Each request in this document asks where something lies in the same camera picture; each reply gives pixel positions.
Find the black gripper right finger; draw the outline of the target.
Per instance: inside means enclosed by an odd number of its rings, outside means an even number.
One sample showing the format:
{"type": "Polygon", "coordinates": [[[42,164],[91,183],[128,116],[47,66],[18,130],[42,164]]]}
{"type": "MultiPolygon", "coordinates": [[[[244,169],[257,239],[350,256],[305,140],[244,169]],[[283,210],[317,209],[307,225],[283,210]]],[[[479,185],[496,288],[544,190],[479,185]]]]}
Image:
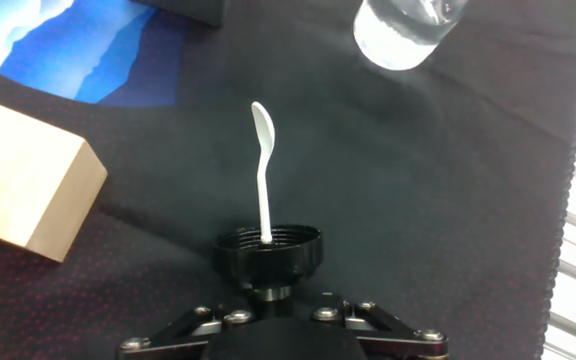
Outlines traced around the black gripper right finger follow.
{"type": "Polygon", "coordinates": [[[414,329],[373,301],[351,303],[325,299],[310,312],[310,320],[343,328],[364,358],[448,360],[448,337],[434,329],[414,329]]]}

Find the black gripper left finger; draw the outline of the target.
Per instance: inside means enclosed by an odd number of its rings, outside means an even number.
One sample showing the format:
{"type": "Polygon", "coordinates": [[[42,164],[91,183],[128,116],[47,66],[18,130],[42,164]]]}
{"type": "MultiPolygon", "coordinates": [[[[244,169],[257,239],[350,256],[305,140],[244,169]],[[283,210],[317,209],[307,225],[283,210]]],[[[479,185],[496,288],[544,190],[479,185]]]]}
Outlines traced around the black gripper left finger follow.
{"type": "Polygon", "coordinates": [[[245,307],[199,305],[154,335],[124,340],[116,349],[116,359],[199,359],[217,335],[255,320],[253,311],[245,307]]]}

